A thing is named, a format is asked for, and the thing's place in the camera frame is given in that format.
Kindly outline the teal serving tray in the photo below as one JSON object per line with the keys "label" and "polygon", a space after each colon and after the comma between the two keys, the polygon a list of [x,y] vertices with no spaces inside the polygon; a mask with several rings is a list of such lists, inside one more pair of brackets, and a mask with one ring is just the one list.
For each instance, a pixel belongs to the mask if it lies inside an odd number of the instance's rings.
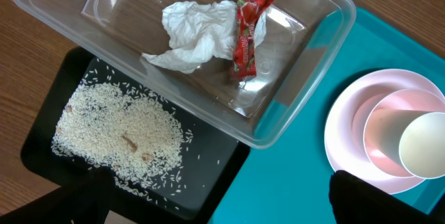
{"label": "teal serving tray", "polygon": [[422,74],[444,87],[444,59],[363,8],[330,69],[281,138],[252,150],[212,223],[333,223],[333,172],[324,148],[328,111],[354,80],[384,68]]}

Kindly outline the pink bowl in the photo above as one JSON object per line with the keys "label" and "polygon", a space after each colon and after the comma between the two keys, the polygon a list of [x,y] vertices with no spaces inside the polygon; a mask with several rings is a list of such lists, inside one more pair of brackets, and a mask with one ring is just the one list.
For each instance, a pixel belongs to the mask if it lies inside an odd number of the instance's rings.
{"label": "pink bowl", "polygon": [[427,90],[397,90],[373,108],[364,127],[366,155],[397,176],[444,176],[444,100]]}

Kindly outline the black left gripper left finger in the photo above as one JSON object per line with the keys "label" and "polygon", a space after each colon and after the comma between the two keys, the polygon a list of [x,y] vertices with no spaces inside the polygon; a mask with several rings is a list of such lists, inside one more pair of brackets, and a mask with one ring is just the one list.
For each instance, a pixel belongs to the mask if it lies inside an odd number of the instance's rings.
{"label": "black left gripper left finger", "polygon": [[77,182],[56,189],[1,216],[3,224],[105,222],[111,208],[115,180],[108,168],[99,168]]}

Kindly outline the pink plate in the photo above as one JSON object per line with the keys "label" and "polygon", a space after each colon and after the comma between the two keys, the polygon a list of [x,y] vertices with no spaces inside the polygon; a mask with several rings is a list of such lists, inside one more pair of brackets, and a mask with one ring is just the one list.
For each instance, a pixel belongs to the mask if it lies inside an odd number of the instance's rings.
{"label": "pink plate", "polygon": [[333,170],[345,170],[388,194],[402,193],[424,182],[413,175],[393,176],[374,165],[364,148],[364,127],[378,102],[402,89],[432,93],[433,104],[444,102],[444,94],[424,76],[402,69],[385,69],[352,82],[337,97],[328,113],[324,141]]}

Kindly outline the clear plastic bin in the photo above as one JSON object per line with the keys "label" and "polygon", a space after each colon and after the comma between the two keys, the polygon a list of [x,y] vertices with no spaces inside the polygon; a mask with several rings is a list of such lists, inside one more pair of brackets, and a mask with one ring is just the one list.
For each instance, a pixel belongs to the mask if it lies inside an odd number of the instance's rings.
{"label": "clear plastic bin", "polygon": [[213,58],[184,74],[149,64],[143,54],[169,48],[162,11],[177,1],[13,0],[21,9],[121,72],[239,141],[274,144],[325,76],[357,14],[352,0],[274,0],[257,75],[230,80],[229,60]]}

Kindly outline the white napkin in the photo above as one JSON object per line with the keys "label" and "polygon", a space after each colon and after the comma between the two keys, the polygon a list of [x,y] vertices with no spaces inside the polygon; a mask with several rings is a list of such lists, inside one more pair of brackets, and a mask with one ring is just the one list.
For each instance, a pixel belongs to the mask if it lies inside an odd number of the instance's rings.
{"label": "white napkin", "polygon": [[[213,57],[233,62],[238,35],[236,1],[207,5],[183,1],[164,8],[162,25],[170,36],[170,49],[159,55],[143,53],[142,57],[152,65],[184,74],[194,72]],[[265,35],[264,12],[254,32],[255,48]]]}

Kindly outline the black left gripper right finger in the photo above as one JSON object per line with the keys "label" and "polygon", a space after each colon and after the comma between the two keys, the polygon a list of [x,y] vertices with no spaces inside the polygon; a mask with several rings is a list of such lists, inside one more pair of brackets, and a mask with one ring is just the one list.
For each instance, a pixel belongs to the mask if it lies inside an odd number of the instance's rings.
{"label": "black left gripper right finger", "polygon": [[338,224],[444,224],[444,198],[425,214],[344,170],[331,176],[329,200]]}

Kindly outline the white rice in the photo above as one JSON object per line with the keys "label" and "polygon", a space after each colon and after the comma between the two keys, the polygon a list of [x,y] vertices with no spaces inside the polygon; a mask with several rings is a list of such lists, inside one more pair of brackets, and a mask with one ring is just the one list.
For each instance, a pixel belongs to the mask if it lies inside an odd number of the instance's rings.
{"label": "white rice", "polygon": [[109,168],[123,194],[195,211],[214,181],[199,143],[205,122],[94,58],[56,123],[51,151],[89,169]]}

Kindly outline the red candy wrapper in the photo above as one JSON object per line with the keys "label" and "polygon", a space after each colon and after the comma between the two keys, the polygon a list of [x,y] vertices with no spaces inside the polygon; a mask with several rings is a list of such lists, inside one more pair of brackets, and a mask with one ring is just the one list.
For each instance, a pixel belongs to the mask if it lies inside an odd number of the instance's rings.
{"label": "red candy wrapper", "polygon": [[233,52],[231,76],[242,81],[256,77],[254,32],[261,15],[274,0],[237,0],[238,35]]}

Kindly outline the cream paper cup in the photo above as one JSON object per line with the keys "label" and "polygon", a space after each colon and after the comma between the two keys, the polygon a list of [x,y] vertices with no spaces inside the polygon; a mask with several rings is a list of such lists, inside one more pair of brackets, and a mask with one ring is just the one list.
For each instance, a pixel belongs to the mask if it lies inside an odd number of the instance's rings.
{"label": "cream paper cup", "polygon": [[379,151],[413,176],[444,176],[443,112],[380,109],[367,130]]}

